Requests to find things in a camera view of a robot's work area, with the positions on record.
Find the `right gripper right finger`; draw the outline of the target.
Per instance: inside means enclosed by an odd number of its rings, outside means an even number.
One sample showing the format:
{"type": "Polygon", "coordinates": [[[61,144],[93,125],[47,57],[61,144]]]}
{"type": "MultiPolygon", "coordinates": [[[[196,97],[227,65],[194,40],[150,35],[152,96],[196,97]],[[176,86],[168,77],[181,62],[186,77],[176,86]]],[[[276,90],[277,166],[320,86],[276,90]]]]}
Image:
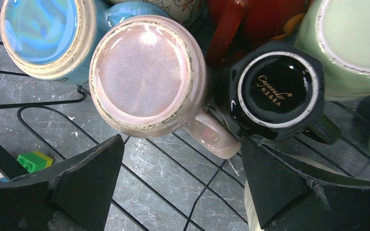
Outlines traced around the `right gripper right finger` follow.
{"type": "Polygon", "coordinates": [[[370,231],[370,181],[314,167],[247,136],[241,142],[263,231],[370,231]]]}

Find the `black mug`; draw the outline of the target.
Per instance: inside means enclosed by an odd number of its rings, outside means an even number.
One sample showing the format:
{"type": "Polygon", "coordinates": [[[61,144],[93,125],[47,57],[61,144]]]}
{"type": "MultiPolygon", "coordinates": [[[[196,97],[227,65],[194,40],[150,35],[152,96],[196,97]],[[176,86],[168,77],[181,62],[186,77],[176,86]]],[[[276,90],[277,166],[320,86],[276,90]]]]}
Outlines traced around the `black mug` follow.
{"type": "Polygon", "coordinates": [[[280,141],[303,133],[334,144],[341,130],[325,116],[321,62],[281,41],[271,41],[230,67],[214,85],[219,111],[249,135],[280,141]]]}

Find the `pink mug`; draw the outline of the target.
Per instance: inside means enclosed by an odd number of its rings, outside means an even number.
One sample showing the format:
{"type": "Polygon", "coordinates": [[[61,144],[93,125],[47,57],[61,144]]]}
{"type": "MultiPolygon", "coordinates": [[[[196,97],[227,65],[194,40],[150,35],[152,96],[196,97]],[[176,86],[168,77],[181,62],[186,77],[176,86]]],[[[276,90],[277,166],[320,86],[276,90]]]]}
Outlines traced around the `pink mug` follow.
{"type": "Polygon", "coordinates": [[[93,53],[89,88],[102,118],[124,134],[154,138],[182,128],[220,158],[240,149],[208,111],[212,81],[200,46],[172,19],[140,15],[110,29],[93,53]]]}

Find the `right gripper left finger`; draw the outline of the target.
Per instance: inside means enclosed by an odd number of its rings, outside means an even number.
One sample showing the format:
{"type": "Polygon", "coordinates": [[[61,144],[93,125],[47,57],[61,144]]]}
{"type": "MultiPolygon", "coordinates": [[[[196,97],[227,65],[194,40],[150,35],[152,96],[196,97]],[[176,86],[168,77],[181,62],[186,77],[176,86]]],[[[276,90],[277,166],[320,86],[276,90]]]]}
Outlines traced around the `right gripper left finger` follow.
{"type": "Polygon", "coordinates": [[[0,231],[102,231],[122,165],[115,135],[51,167],[0,182],[0,231]]]}

